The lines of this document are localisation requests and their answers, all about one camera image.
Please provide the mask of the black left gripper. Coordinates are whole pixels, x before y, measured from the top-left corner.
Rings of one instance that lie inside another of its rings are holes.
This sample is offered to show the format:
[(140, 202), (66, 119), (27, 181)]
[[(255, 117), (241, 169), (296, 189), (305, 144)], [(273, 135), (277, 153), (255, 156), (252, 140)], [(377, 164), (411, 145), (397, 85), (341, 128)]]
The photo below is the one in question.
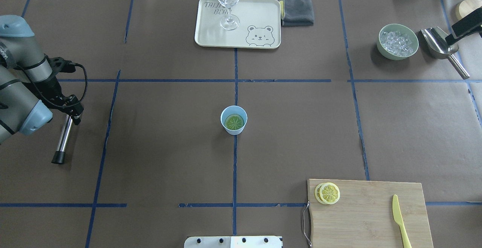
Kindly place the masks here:
[[(81, 102), (85, 98), (88, 89), (86, 68), (79, 63), (74, 63), (61, 57), (49, 58), (45, 56), (45, 63), (52, 69), (52, 73), (47, 79), (36, 82), (36, 97), (41, 100), (47, 108), (58, 110), (68, 115), (74, 125), (78, 126), (84, 111)], [(83, 94), (80, 98), (74, 94), (69, 96), (65, 95), (57, 79), (59, 73), (74, 73), (76, 68), (82, 69), (85, 82)]]

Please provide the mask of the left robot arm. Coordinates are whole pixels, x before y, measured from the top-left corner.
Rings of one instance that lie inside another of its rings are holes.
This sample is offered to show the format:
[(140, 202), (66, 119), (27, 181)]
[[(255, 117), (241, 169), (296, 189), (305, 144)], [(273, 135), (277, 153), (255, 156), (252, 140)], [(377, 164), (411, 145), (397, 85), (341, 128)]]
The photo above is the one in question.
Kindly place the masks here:
[(57, 75), (86, 69), (61, 57), (50, 58), (41, 49), (29, 24), (19, 15), (0, 17), (1, 35), (1, 142), (16, 133), (31, 135), (53, 118), (52, 110), (81, 122), (82, 98), (66, 96)]

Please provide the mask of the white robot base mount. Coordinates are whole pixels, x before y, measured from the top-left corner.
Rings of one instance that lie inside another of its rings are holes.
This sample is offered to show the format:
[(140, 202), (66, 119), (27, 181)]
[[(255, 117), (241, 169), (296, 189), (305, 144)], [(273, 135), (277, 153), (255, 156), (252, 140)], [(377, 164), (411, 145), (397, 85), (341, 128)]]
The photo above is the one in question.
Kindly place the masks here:
[(280, 236), (192, 236), (184, 248), (282, 248)]

